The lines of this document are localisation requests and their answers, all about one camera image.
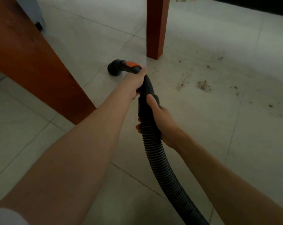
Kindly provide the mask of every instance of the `person's right hand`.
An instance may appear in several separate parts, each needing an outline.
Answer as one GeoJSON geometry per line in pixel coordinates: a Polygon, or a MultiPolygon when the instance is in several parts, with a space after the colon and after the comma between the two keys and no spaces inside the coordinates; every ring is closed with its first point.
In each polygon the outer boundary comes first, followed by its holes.
{"type": "MultiPolygon", "coordinates": [[[[147,103],[152,109],[158,129],[161,131],[161,139],[167,146],[178,151],[176,136],[177,133],[181,131],[181,128],[174,121],[172,115],[166,108],[158,106],[155,98],[151,94],[147,95],[147,103]]],[[[141,133],[140,124],[136,126],[136,129],[141,133]]]]}

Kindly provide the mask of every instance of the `vacuum hose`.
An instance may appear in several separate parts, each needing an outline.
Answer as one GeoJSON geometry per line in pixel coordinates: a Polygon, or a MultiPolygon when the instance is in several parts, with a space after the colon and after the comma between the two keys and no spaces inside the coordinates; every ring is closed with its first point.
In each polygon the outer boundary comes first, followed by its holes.
{"type": "MultiPolygon", "coordinates": [[[[119,75],[121,71],[138,73],[140,70],[141,67],[138,64],[123,60],[114,60],[108,65],[108,71],[111,75],[119,75]]],[[[180,185],[168,162],[161,142],[161,132],[157,128],[152,110],[147,104],[147,94],[152,94],[159,105],[159,99],[154,94],[151,81],[147,75],[139,91],[138,116],[141,119],[140,129],[143,144],[150,166],[160,187],[185,224],[208,225],[209,223],[180,185]]]]}

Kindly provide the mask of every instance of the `brown wooden furniture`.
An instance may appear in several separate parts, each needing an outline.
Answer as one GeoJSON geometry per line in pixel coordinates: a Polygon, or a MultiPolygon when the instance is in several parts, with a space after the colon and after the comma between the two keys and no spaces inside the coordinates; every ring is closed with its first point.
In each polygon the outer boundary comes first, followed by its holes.
{"type": "Polygon", "coordinates": [[[147,0],[147,56],[158,60],[163,53],[170,0],[147,0]]]}
{"type": "Polygon", "coordinates": [[[15,0],[0,0],[0,71],[75,125],[96,109],[15,0]]]}

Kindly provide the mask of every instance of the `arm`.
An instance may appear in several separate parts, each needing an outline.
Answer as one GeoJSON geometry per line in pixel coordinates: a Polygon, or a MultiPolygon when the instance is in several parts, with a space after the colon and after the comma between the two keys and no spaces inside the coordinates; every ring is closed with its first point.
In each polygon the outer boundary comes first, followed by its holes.
{"type": "Polygon", "coordinates": [[[181,155],[226,225],[283,224],[282,207],[197,144],[151,95],[147,102],[162,132],[162,140],[181,155]]]}
{"type": "Polygon", "coordinates": [[[98,109],[45,151],[0,207],[18,212],[30,225],[81,224],[145,74],[145,69],[127,74],[98,109]]]}

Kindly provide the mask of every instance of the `hand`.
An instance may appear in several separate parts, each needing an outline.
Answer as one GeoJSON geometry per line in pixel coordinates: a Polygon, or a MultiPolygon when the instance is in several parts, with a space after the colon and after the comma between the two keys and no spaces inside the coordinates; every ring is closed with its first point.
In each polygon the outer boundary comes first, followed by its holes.
{"type": "Polygon", "coordinates": [[[132,100],[135,99],[135,97],[139,93],[137,89],[139,89],[140,86],[143,84],[143,79],[146,74],[147,74],[146,68],[142,68],[140,72],[137,74],[130,72],[125,75],[122,84],[125,88],[128,88],[132,100]]]}
{"type": "MultiPolygon", "coordinates": [[[[166,108],[158,106],[155,98],[151,94],[147,95],[147,103],[152,109],[154,120],[158,129],[161,131],[161,139],[167,146],[178,151],[176,136],[182,131],[181,128],[174,121],[170,112],[166,108]]],[[[141,133],[140,124],[136,126],[136,129],[139,133],[141,133]]]]}

